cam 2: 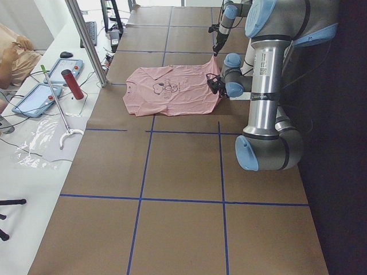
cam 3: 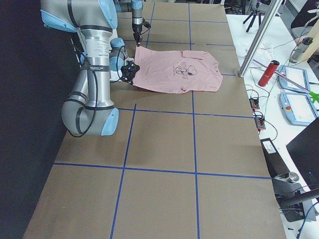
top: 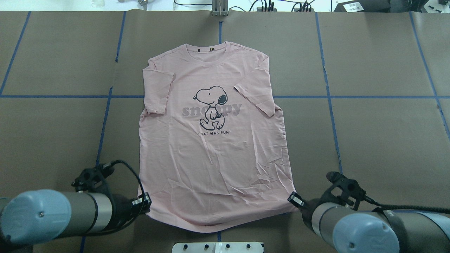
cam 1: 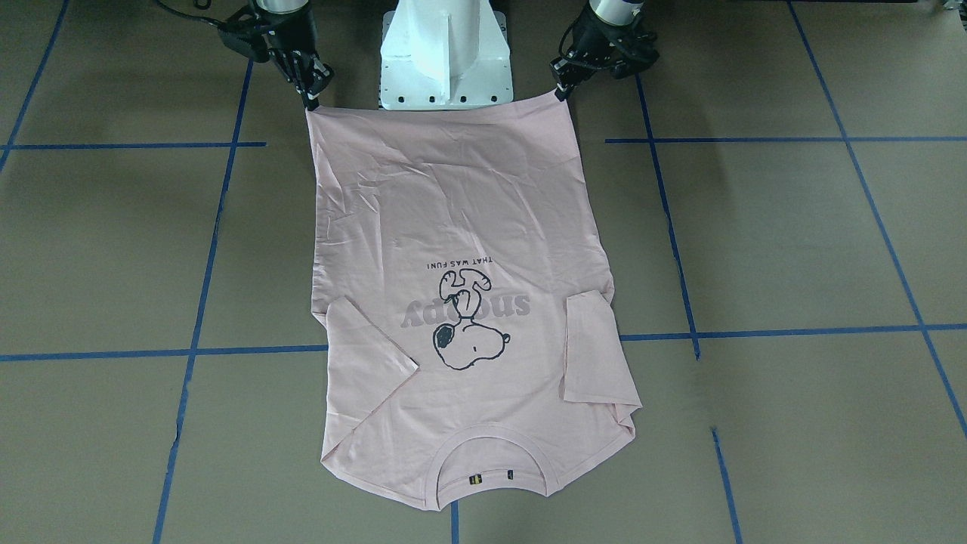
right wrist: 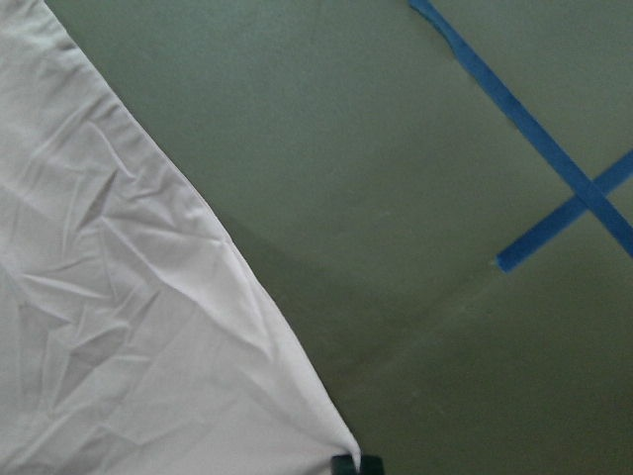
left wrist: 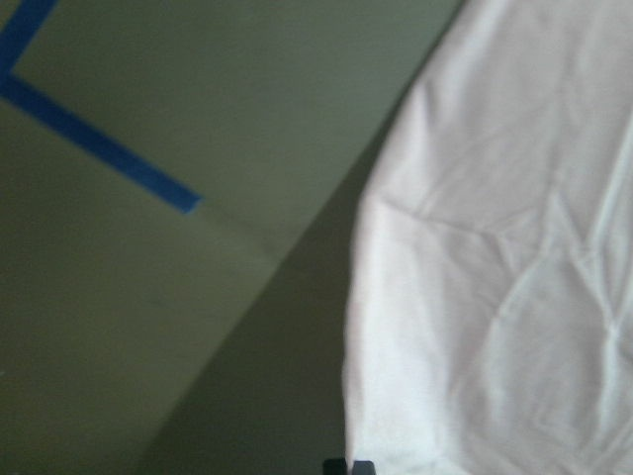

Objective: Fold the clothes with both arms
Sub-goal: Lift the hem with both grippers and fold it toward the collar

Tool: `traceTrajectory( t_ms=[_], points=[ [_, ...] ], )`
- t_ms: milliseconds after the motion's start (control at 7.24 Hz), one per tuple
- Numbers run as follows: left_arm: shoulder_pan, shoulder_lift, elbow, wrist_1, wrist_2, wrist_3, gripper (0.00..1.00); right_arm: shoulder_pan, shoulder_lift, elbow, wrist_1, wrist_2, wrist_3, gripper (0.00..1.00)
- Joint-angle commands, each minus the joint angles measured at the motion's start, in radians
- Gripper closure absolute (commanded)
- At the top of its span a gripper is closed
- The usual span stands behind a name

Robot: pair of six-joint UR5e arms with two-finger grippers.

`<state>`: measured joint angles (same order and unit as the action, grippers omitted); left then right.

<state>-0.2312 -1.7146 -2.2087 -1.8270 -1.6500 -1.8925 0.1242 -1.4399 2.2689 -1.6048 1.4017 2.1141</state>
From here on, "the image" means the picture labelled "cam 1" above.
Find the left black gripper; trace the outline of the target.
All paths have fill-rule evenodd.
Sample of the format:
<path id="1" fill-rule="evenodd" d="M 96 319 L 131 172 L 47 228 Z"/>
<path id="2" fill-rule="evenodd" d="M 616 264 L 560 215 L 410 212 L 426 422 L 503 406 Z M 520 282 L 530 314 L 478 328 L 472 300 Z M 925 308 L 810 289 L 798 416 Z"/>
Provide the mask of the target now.
<path id="1" fill-rule="evenodd" d="M 608 73 L 617 57 L 614 44 L 619 37 L 645 28 L 643 15 L 626 25 L 612 25 L 598 15 L 580 15 L 563 34 L 563 57 L 550 62 L 556 89 L 554 96 L 566 102 L 576 86 L 572 80 L 587 80 L 595 73 Z"/>

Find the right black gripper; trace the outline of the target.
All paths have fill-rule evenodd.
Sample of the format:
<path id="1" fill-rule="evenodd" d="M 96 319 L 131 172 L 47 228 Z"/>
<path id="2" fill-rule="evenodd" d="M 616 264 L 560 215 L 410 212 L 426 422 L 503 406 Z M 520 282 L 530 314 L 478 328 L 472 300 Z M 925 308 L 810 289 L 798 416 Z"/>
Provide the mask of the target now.
<path id="1" fill-rule="evenodd" d="M 261 22 L 270 26 L 266 39 L 273 62 L 284 76 L 296 76 L 295 87 L 305 110 L 316 110 L 318 95 L 332 81 L 334 71 L 319 59 L 314 15 L 311 11 L 262 11 Z"/>

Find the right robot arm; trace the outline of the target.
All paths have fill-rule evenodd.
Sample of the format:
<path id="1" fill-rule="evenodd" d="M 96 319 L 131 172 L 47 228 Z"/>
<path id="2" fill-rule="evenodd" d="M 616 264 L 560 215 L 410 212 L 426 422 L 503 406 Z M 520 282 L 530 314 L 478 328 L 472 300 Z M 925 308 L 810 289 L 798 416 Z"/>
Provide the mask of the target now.
<path id="1" fill-rule="evenodd" d="M 308 1 L 256 1 L 268 52 L 277 69 L 299 93 L 303 106 L 314 111 L 319 96 L 334 79 L 334 69 L 317 51 L 317 21 Z"/>

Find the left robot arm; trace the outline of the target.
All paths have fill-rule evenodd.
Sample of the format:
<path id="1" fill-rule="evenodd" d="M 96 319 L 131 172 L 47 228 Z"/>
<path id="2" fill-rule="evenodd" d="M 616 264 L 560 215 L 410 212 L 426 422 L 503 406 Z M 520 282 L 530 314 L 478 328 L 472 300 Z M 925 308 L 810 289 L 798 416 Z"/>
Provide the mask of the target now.
<path id="1" fill-rule="evenodd" d="M 587 1 L 560 38 L 550 62 L 554 95 L 564 102 L 596 73 L 626 79 L 653 66 L 657 34 L 644 27 L 643 2 Z"/>

